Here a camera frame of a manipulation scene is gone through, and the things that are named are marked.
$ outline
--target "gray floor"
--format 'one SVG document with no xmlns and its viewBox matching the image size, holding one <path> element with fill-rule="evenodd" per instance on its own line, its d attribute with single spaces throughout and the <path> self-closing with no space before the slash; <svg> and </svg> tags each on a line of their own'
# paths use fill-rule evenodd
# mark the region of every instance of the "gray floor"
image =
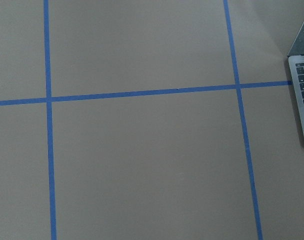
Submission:
<svg viewBox="0 0 304 240">
<path fill-rule="evenodd" d="M 50 58 L 43 4 L 0 0 L 0 240 L 304 240 L 304 0 L 228 2 L 240 83 L 280 83 L 245 117 L 223 1 L 49 1 Z"/>
</svg>

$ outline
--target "horizontal blue line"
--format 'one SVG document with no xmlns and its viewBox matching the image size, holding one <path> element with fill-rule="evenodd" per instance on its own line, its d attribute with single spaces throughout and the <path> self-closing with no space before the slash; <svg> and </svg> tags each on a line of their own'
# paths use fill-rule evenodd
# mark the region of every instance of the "horizontal blue line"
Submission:
<svg viewBox="0 0 304 240">
<path fill-rule="evenodd" d="M 199 86 L 199 87 L 172 88 L 172 89 L 160 89 L 160 90 L 100 93 L 100 94 L 89 94 L 89 95 L 54 96 L 52 97 L 52 101 L 64 102 L 64 101 L 78 101 L 78 100 L 91 100 L 91 99 L 126 98 L 126 97 L 137 97 L 137 96 L 148 96 L 148 95 L 181 94 L 181 93 L 229 90 L 235 88 L 236 86 L 234 84 L 231 84 L 231 85 Z"/>
<path fill-rule="evenodd" d="M 263 88 L 263 87 L 273 87 L 273 86 L 286 86 L 292 85 L 291 81 L 268 81 L 268 82 L 257 82 L 257 83 L 241 83 L 240 87 L 242 89 L 249 88 Z"/>
<path fill-rule="evenodd" d="M 40 104 L 40 103 L 45 103 L 46 101 L 47 101 L 47 99 L 45 97 L 16 99 L 16 100 L 2 100 L 2 101 L 0 101 L 0 106 L 21 105 L 21 104 Z"/>
<path fill-rule="evenodd" d="M 263 87 L 285 86 L 285 85 L 292 85 L 292 82 L 269 81 L 269 82 L 257 82 L 257 83 L 242 83 L 240 84 L 240 88 L 241 89 L 263 88 Z M 91 100 L 91 99 L 110 99 L 110 98 L 125 98 L 125 97 L 137 97 L 137 96 L 148 96 L 148 95 L 207 92 L 207 91 L 219 91 L 219 90 L 229 90 L 229 89 L 236 89 L 236 85 L 230 84 L 230 85 L 198 86 L 198 87 L 145 90 L 145 91 L 125 91 L 125 92 L 99 93 L 99 94 L 73 95 L 73 96 L 54 96 L 49 99 L 50 102 L 66 102 L 66 101 Z M 40 104 L 46 102 L 47 102 L 46 97 L 2 100 L 0 101 L 0 106 Z"/>
</svg>

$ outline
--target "blue line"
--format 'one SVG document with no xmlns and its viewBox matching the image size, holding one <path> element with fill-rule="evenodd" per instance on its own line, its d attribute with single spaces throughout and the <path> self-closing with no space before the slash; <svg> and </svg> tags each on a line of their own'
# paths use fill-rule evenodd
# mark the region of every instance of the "blue line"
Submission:
<svg viewBox="0 0 304 240">
<path fill-rule="evenodd" d="M 236 89 L 236 86 L 234 84 L 231 84 L 231 85 L 199 86 L 199 87 L 172 88 L 172 89 L 160 89 L 160 90 L 126 91 L 126 92 L 88 94 L 88 95 L 54 96 L 52 97 L 52 102 L 126 98 L 126 97 L 137 97 L 137 96 L 194 93 L 194 92 L 206 92 L 206 91 L 229 90 L 229 89 Z"/>
<path fill-rule="evenodd" d="M 256 82 L 256 83 L 241 83 L 241 89 L 248 88 L 264 88 L 264 87 L 274 87 L 274 86 L 286 86 L 292 85 L 291 81 L 268 81 L 268 82 Z"/>
<path fill-rule="evenodd" d="M 29 99 L 15 99 L 15 100 L 2 100 L 2 101 L 0 101 L 0 106 L 21 105 L 21 104 L 40 104 L 40 103 L 45 103 L 46 101 L 47 101 L 47 99 L 45 97 L 29 98 Z"/>
<path fill-rule="evenodd" d="M 44 55 L 45 55 L 45 82 L 46 82 L 46 123 L 47 123 L 47 157 L 48 157 L 50 224 L 51 224 L 51 240 L 57 240 L 48 0 L 43 0 L 43 11 L 44 11 Z"/>
<path fill-rule="evenodd" d="M 228 40 L 229 40 L 229 44 L 230 44 L 234 80 L 235 80 L 235 85 L 236 85 L 238 108 L 239 108 L 241 124 L 242 124 L 247 169 L 248 169 L 249 180 L 250 180 L 250 185 L 251 185 L 252 202 L 253 202 L 253 208 L 254 208 L 257 238 L 258 238 L 258 240 L 263 240 L 257 190 L 256 190 L 256 186 L 255 186 L 255 177 L 254 177 L 253 164 L 252 164 L 252 158 L 251 158 L 250 142 L 249 142 L 243 100 L 242 100 L 242 92 L 241 92 L 241 85 L 240 85 L 239 72 L 238 72 L 238 63 L 237 63 L 236 50 L 235 50 L 235 45 L 234 45 L 234 40 L 233 40 L 233 32 L 232 32 L 232 26 L 231 26 L 228 0 L 223 0 L 223 5 L 224 5 L 225 18 L 226 18 Z"/>
</svg>

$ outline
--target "vertical blue line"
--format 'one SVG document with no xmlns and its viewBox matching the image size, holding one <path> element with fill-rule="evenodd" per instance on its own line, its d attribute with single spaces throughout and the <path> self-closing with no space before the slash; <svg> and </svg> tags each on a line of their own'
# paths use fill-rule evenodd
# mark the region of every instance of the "vertical blue line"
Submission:
<svg viewBox="0 0 304 240">
<path fill-rule="evenodd" d="M 241 124 L 242 124 L 243 140 L 244 140 L 245 154 L 246 154 L 246 161 L 247 161 L 247 169 L 248 169 L 249 180 L 250 180 L 250 185 L 251 185 L 252 202 L 253 202 L 253 208 L 254 208 L 257 238 L 258 238 L 258 240 L 263 240 L 260 213 L 259 213 L 259 204 L 258 204 L 258 197 L 257 197 L 257 190 L 256 190 L 256 186 L 255 186 L 255 177 L 254 177 L 253 164 L 252 164 L 252 158 L 251 158 L 250 142 L 249 142 L 249 136 L 248 136 L 248 129 L 247 129 L 247 122 L 246 122 L 245 112 L 244 112 L 243 100 L 242 100 L 242 92 L 241 92 L 241 85 L 240 85 L 240 78 L 239 78 L 239 71 L 238 71 L 238 63 L 237 63 L 236 50 L 235 50 L 235 45 L 234 45 L 234 40 L 233 40 L 233 32 L 232 32 L 232 26 L 231 26 L 228 0 L 223 0 L 223 5 L 224 5 L 224 12 L 225 12 L 228 40 L 229 40 L 229 44 L 230 44 L 232 66 L 233 66 L 233 73 L 234 73 L 234 81 L 235 81 L 235 86 L 236 86 L 235 89 L 236 89 L 236 94 L 237 94 L 237 102 L 238 102 L 238 108 L 239 108 Z"/>
<path fill-rule="evenodd" d="M 50 64 L 50 27 L 49 1 L 43 0 L 44 11 L 44 55 L 45 55 L 45 84 L 46 84 L 46 123 L 47 123 L 47 157 L 48 184 L 50 201 L 51 240 L 57 240 L 56 195 L 54 178 L 53 152 L 53 123 L 52 123 L 52 92 L 51 92 L 51 64 Z"/>
</svg>

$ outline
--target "gray square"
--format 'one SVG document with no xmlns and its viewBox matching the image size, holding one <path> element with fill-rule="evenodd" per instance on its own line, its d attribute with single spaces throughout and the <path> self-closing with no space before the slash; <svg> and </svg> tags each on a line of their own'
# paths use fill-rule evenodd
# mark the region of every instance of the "gray square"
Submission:
<svg viewBox="0 0 304 240">
<path fill-rule="evenodd" d="M 50 1 L 54 96 L 233 84 L 222 1 Z"/>
<path fill-rule="evenodd" d="M 44 104 L 0 106 L 0 240 L 49 240 Z"/>
<path fill-rule="evenodd" d="M 296 103 L 293 110 L 288 86 L 242 93 L 264 239 L 304 240 L 304 143 Z"/>
<path fill-rule="evenodd" d="M 287 54 L 304 20 L 304 0 L 228 1 L 241 83 L 287 81 Z"/>
<path fill-rule="evenodd" d="M 45 96 L 42 0 L 0 0 L 0 100 Z"/>
<path fill-rule="evenodd" d="M 53 116 L 58 239 L 257 238 L 235 90 L 56 102 Z"/>
</svg>

